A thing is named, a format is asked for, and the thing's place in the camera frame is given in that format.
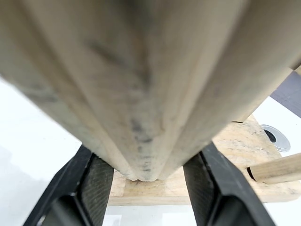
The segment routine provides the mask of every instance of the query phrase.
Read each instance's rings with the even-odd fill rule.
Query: wooden board
[[[0,73],[127,178],[165,179],[299,59],[300,8],[2,0]]]
[[[301,196],[299,181],[267,185],[252,180],[246,168],[279,159],[280,153],[251,115],[243,124],[231,123],[213,139],[217,148],[245,175],[262,202],[285,202]],[[130,181],[114,172],[109,205],[187,205],[190,204],[181,167],[166,180]]]

